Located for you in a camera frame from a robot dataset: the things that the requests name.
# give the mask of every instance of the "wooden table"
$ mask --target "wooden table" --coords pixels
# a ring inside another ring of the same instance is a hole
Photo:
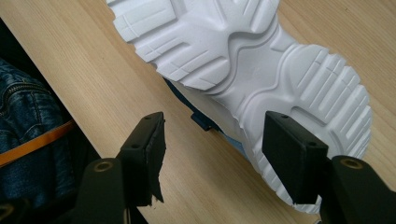
[[[102,157],[114,157],[137,122],[163,111],[165,204],[141,208],[149,223],[314,223],[263,183],[219,133],[203,132],[154,68],[113,28],[104,0],[1,0],[0,16]],[[284,0],[279,18],[303,43],[344,55],[374,110],[364,157],[396,190],[396,3]]]

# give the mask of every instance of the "sneaker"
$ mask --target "sneaker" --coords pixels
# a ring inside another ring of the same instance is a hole
[[[301,45],[278,23],[279,0],[107,0],[122,38],[222,131],[241,142],[266,183],[292,204],[262,154],[265,112],[289,115],[329,146],[361,158],[372,111],[355,70],[337,54]]]

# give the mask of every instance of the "chunky sole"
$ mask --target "chunky sole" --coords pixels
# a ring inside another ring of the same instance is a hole
[[[291,116],[329,145],[329,157],[361,158],[372,111],[358,74],[323,47],[298,44],[277,22],[278,0],[107,0],[136,53],[243,143],[276,194],[289,194],[262,154],[267,110]],[[318,204],[298,204],[316,213]]]

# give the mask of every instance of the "white shoe sole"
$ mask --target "white shoe sole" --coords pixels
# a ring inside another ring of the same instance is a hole
[[[276,194],[289,194],[262,154],[265,111],[289,115],[329,146],[361,158],[370,140],[366,89],[346,61],[298,44],[277,22],[278,0],[107,0],[136,53],[243,143]],[[298,204],[316,213],[318,205]]]

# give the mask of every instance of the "wooden surface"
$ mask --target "wooden surface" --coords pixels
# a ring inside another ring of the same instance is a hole
[[[149,223],[314,223],[283,204],[218,133],[205,133],[150,65],[113,28],[105,1],[1,0],[0,16],[102,157],[114,157],[137,122],[163,111],[165,204]],[[396,3],[284,0],[279,18],[302,43],[341,53],[374,110],[364,157],[396,190]]]

